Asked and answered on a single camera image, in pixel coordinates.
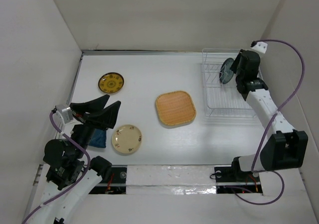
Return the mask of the blue white patterned bowl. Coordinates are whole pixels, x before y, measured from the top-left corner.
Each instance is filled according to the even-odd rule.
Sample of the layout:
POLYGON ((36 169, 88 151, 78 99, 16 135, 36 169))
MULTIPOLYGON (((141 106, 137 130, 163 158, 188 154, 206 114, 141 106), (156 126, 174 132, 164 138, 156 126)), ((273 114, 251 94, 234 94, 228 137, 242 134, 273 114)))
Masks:
POLYGON ((231 79, 233 78, 233 71, 231 70, 231 66, 234 62, 233 58, 227 58, 221 68, 220 68, 220 72, 219 72, 219 82, 221 84, 227 84, 231 81, 231 79))

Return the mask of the cream floral round plate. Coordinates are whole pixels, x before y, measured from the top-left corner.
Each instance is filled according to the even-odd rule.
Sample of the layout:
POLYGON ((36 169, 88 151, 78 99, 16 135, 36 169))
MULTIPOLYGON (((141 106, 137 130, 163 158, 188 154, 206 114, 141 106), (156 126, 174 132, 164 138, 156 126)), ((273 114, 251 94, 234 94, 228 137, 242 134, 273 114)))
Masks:
POLYGON ((142 139, 142 132, 135 125, 125 124, 115 129, 111 143, 117 152, 126 155, 136 152, 142 139))

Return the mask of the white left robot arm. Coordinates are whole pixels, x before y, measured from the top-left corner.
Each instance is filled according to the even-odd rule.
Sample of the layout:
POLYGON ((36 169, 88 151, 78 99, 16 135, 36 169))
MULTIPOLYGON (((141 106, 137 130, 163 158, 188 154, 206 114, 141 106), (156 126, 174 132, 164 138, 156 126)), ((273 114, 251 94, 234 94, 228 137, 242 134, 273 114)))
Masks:
POLYGON ((99 135, 114 128, 121 102, 107 105, 109 95, 84 103, 56 105, 50 112, 51 125, 60 139, 48 141, 43 162, 49 166, 41 204, 23 220, 24 224, 68 224, 79 204, 100 182, 112 175, 112 163, 101 156, 91 158, 87 147, 99 135))

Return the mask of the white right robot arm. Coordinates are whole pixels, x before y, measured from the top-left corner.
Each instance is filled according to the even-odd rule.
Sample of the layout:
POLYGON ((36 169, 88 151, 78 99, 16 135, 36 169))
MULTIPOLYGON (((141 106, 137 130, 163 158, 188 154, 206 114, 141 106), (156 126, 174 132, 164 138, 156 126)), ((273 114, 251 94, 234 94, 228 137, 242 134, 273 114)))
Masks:
POLYGON ((300 168, 308 144, 306 132, 296 130, 275 105, 268 86, 258 76, 259 65, 257 52, 240 50, 231 66, 236 74, 237 91, 264 128, 256 153, 233 159, 230 175, 236 181, 253 172, 300 168))

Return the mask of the dark blue plate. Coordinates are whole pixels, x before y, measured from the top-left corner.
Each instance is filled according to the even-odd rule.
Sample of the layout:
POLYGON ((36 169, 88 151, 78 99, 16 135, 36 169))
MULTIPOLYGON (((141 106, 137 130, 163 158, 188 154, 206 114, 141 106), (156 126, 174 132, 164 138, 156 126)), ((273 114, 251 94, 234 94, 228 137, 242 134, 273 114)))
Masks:
POLYGON ((106 148, 106 140, 106 131, 96 129, 88 145, 95 148, 106 148))

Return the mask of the yellow brown round plate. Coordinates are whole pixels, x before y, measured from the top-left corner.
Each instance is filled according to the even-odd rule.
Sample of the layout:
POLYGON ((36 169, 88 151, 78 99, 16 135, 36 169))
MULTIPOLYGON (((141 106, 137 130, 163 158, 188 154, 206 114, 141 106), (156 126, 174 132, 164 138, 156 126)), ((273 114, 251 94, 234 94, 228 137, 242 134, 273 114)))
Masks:
POLYGON ((98 88, 106 94, 114 94, 121 90, 124 86, 124 77, 116 72, 104 74, 98 81, 98 88))

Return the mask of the orange square woven tray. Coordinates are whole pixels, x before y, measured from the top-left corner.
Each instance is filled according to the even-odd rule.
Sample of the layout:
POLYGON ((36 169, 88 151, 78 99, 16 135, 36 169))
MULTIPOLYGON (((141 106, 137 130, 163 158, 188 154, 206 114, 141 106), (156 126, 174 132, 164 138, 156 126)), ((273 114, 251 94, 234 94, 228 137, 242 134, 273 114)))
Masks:
POLYGON ((160 121, 166 126, 186 124, 196 117, 195 105, 190 94, 185 91, 161 94, 155 106, 160 121))

